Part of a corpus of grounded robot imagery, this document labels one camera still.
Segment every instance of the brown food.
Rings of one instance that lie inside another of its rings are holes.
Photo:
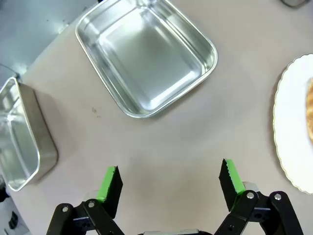
[[[311,142],[313,143],[313,79],[311,79],[310,81],[310,86],[307,93],[306,108],[308,134]]]

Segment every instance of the scalloped plate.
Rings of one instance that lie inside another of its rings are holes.
[[[306,96],[313,78],[313,54],[291,62],[277,87],[273,109],[277,156],[287,178],[313,194],[313,144],[306,124]]]

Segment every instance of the bolt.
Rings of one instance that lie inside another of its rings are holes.
[[[254,198],[254,194],[252,192],[248,192],[246,197],[249,198],[249,199],[252,199],[252,198]]]
[[[89,202],[88,207],[94,207],[94,202]]]
[[[275,196],[274,196],[274,198],[277,200],[277,201],[279,201],[280,199],[282,199],[282,195],[280,195],[280,194],[275,194]]]

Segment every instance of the metal tray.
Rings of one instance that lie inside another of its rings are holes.
[[[182,97],[218,59],[167,0],[105,0],[79,21],[76,36],[118,106],[135,118]]]
[[[19,191],[42,177],[57,161],[57,151],[34,91],[9,78],[0,91],[0,168]]]

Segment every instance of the table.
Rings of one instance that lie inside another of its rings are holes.
[[[278,0],[173,3],[212,40],[219,62],[205,82],[153,118],[131,118],[118,108],[74,24],[22,78],[36,90],[59,151],[47,175],[11,193],[33,235],[46,233],[58,204],[77,206],[97,190],[111,165],[124,182],[115,221],[126,234],[213,233],[228,213],[218,180],[223,158],[263,194],[285,191],[303,232],[313,233],[313,198],[286,178],[272,130],[281,72],[313,51],[313,2],[297,10]],[[249,224],[244,234],[263,232]]]

